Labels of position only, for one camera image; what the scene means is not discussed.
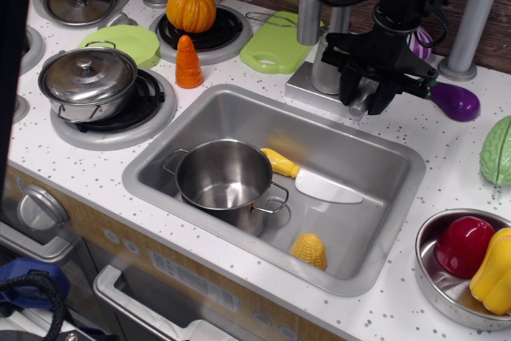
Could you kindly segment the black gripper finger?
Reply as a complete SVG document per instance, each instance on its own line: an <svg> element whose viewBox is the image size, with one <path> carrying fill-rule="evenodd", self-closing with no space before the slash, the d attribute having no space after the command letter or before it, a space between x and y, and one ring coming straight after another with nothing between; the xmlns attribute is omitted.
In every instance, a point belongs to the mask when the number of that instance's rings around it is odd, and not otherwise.
<svg viewBox="0 0 511 341"><path fill-rule="evenodd" d="M360 86L362 75L346 66L339 79L339 100L344 105L349 105L354 99Z"/></svg>
<svg viewBox="0 0 511 341"><path fill-rule="evenodd" d="M379 115L394 100L397 94L401 94L404 86L396 81L380 82L371 98L368 108L369 115Z"/></svg>

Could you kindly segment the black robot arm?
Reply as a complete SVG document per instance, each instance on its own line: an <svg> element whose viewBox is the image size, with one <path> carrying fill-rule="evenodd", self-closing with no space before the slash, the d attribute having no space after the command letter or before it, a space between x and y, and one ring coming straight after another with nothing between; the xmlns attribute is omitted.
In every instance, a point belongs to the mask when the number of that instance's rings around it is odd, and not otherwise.
<svg viewBox="0 0 511 341"><path fill-rule="evenodd" d="M354 6L366 0L316 0L332 7ZM379 0L374 6L371 31L364 34L329 33L322 62L340 73L339 100L351 105L362 81L374 81L367 112L380 114L401 93L427 98L438 71L412 52L408 37L417 33L430 15L447 30L449 23L440 11L449 0Z"/></svg>

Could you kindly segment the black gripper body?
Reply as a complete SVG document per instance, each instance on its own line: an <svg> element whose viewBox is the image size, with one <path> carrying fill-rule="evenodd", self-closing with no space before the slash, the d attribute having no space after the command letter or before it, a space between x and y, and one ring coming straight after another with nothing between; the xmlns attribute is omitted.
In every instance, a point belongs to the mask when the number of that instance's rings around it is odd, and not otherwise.
<svg viewBox="0 0 511 341"><path fill-rule="evenodd" d="M377 83L396 81L403 84L403 92L426 98L438 72L417 57L406 42L422 24L423 12L410 7L376 7L373 19L368 33L329 33L322 61L340 73L349 66Z"/></svg>

